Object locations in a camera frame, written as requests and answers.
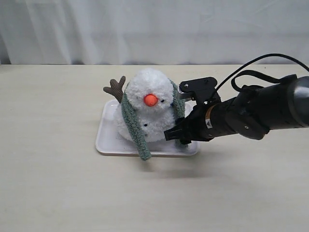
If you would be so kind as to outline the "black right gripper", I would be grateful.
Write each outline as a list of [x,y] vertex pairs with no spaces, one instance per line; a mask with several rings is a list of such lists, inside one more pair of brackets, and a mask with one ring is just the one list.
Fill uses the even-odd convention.
[[237,96],[221,101],[203,97],[187,117],[176,120],[175,126],[164,131],[166,141],[179,140],[183,145],[192,141],[208,142],[214,138],[239,134],[261,140],[270,131],[264,121],[267,89],[262,86],[243,86]]

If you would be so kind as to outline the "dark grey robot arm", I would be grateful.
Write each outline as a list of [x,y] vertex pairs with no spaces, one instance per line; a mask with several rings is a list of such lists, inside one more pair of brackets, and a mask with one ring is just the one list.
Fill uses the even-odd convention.
[[236,97],[197,104],[187,117],[164,132],[165,139],[208,142],[216,137],[239,134],[261,140],[271,130],[309,126],[309,78],[295,74],[269,87],[246,86]]

